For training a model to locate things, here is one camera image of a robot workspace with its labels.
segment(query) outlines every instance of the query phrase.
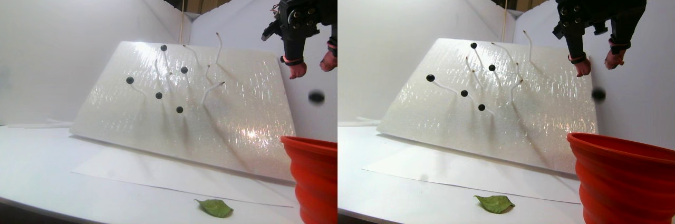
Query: red bucket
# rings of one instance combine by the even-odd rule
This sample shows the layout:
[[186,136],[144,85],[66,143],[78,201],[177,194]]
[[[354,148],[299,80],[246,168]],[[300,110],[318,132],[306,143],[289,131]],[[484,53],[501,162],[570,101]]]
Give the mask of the red bucket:
[[675,151],[589,133],[569,133],[567,141],[586,224],[671,224]]
[[338,143],[281,137],[306,224],[338,222]]

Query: white backdrop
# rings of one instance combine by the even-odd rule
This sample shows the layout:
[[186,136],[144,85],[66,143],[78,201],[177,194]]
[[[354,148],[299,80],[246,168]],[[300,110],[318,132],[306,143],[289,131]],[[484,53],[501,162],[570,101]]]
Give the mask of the white backdrop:
[[[500,41],[504,9],[490,0],[338,0],[339,121],[379,120],[438,38]],[[509,14],[504,42],[511,42]]]
[[[267,41],[261,41],[263,29],[274,20],[269,10],[277,3],[279,0],[232,0],[221,5],[195,20],[191,44],[218,46],[215,33],[219,32],[225,47],[261,49],[281,56],[284,54],[284,43],[279,36],[274,35]],[[328,73],[319,68],[319,62],[327,52],[326,41],[331,36],[331,29],[330,26],[319,24],[319,31],[320,34],[308,38],[305,44],[307,74],[304,77],[289,80],[288,67],[280,65],[297,135],[336,142],[338,129],[335,97],[337,71],[340,67]],[[312,90],[323,91],[325,103],[317,106],[309,102],[308,95]]]
[[181,14],[164,0],[0,4],[0,125],[72,121],[121,41],[178,42]]
[[[555,0],[525,12],[516,21],[514,43],[527,44],[523,29],[538,46],[566,47],[552,30],[557,23]],[[600,134],[675,149],[675,53],[672,0],[648,0],[627,50],[625,65],[607,70],[603,64],[610,32],[593,35],[586,29],[584,50],[591,57],[593,85],[603,87],[607,99],[597,106]]]

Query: white table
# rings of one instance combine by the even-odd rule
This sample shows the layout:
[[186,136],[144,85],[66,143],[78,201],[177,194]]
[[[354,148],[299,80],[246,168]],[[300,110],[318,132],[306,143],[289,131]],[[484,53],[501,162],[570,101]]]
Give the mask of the white table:
[[375,222],[403,223],[583,223],[580,204],[509,196],[516,204],[496,215],[474,195],[485,191],[398,178],[361,169],[412,142],[380,135],[375,127],[338,128],[340,213]]
[[[0,127],[0,202],[75,222],[301,223],[299,206],[225,200],[226,219],[198,209],[192,193],[83,176],[70,171],[111,146],[71,137],[67,128]],[[294,188],[283,192],[294,197]]]

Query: black ball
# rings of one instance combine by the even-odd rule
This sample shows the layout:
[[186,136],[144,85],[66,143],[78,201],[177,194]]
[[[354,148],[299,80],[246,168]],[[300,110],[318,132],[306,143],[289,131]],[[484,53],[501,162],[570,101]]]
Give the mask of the black ball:
[[309,101],[313,104],[323,104],[323,101],[325,101],[326,96],[323,94],[323,91],[311,91],[309,92]]
[[605,93],[605,90],[601,89],[600,87],[594,87],[593,91],[591,92],[591,97],[593,97],[593,101],[595,102],[605,101],[606,96],[607,94]]

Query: textured white board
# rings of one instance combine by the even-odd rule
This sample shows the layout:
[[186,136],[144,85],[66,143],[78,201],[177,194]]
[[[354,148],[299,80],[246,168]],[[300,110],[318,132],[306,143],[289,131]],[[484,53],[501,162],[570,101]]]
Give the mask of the textured white board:
[[[179,159],[293,180],[279,140],[294,135],[273,53],[120,43],[70,132]],[[187,67],[188,73],[181,73]],[[133,77],[133,86],[127,77]],[[225,82],[209,92],[206,89]],[[155,93],[161,92],[162,99]]]
[[280,207],[294,203],[279,193],[292,187],[243,178],[203,165],[183,163],[116,148],[106,148],[74,173],[208,197],[227,198]]
[[[518,62],[523,79],[515,87],[511,103],[509,90],[519,81],[515,63],[504,49],[479,41],[476,51],[482,68],[470,47],[473,42],[438,39],[391,104],[378,131],[574,173],[575,159],[566,134],[597,130],[591,78],[576,77],[563,48],[535,46],[530,63],[529,46],[497,43]],[[496,66],[494,72],[488,70],[491,64]],[[457,92],[468,91],[475,103],[428,82],[428,74],[433,74],[438,84]],[[487,110],[479,111],[479,104]]]
[[425,147],[408,147],[363,169],[410,180],[581,204],[578,180]]

